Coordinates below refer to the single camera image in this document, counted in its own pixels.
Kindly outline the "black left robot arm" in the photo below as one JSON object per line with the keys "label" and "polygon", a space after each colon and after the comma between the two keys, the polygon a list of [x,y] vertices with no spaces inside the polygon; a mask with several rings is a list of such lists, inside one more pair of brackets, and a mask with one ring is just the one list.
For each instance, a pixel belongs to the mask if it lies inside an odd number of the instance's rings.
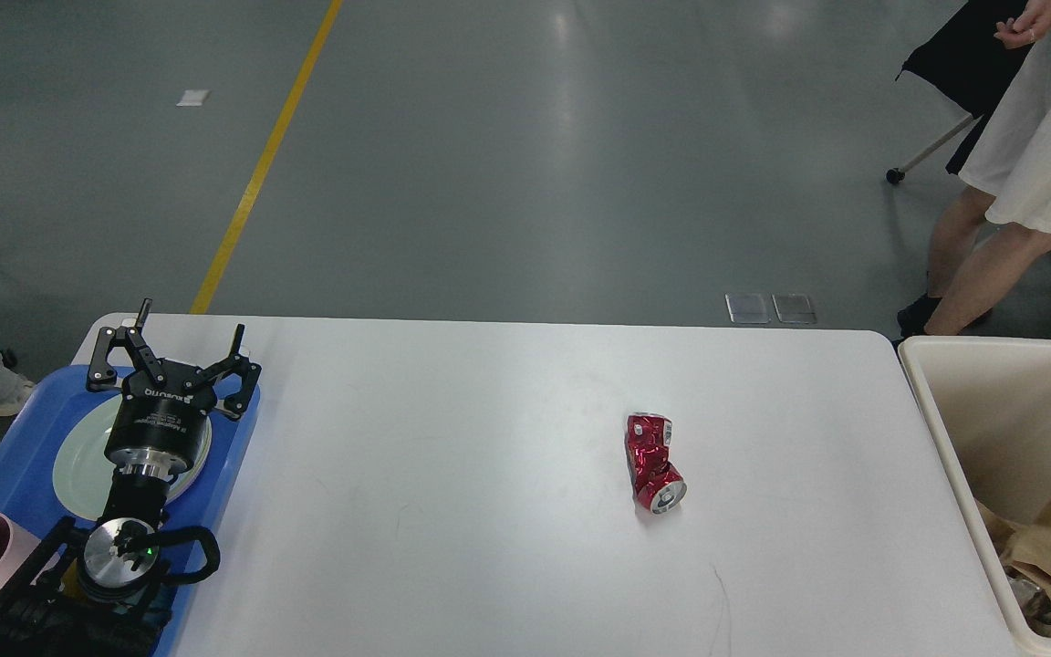
{"label": "black left robot arm", "polygon": [[[154,355],[133,324],[99,329],[88,365],[42,379],[0,444],[0,512],[40,537],[0,591],[0,656],[166,656],[192,587],[221,564],[215,529],[257,419],[260,365]],[[75,425],[114,403],[104,504],[55,494]]]}

